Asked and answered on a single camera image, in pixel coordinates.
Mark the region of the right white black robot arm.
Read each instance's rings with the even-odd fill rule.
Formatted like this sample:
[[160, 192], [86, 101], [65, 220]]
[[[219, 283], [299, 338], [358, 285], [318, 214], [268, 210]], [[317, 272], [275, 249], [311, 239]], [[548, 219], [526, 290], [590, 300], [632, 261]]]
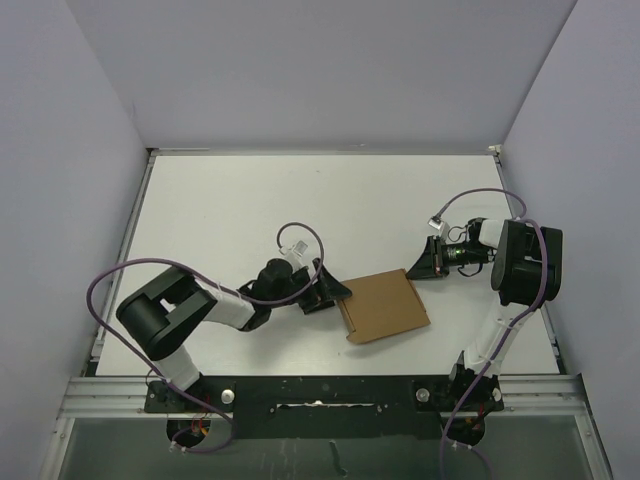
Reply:
[[444, 279], [455, 267], [491, 265], [490, 286], [497, 294], [490, 313], [462, 351], [444, 385], [446, 400], [469, 407], [497, 392], [497, 377], [506, 353], [530, 316], [559, 293], [564, 234], [518, 220], [475, 218], [464, 228], [464, 240], [450, 243], [438, 235], [409, 269], [409, 280]]

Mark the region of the brown cardboard box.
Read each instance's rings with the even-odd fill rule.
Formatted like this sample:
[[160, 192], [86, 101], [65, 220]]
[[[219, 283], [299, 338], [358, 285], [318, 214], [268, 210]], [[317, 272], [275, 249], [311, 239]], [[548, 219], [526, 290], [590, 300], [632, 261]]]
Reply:
[[406, 274], [398, 269], [343, 282], [351, 296], [340, 300], [338, 306], [350, 343], [363, 345], [431, 324]]

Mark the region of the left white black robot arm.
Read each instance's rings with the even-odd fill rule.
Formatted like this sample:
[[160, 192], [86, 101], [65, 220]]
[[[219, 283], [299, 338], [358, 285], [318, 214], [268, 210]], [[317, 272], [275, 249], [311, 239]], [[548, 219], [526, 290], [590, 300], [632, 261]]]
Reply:
[[172, 266], [121, 302], [116, 317], [171, 382], [169, 401], [190, 411], [203, 398], [201, 374], [184, 346], [196, 327], [212, 322], [249, 332], [265, 324], [274, 308], [296, 304], [308, 315], [352, 296], [318, 258], [313, 267], [315, 279], [306, 266], [274, 258], [237, 293], [226, 293], [207, 290], [192, 273]]

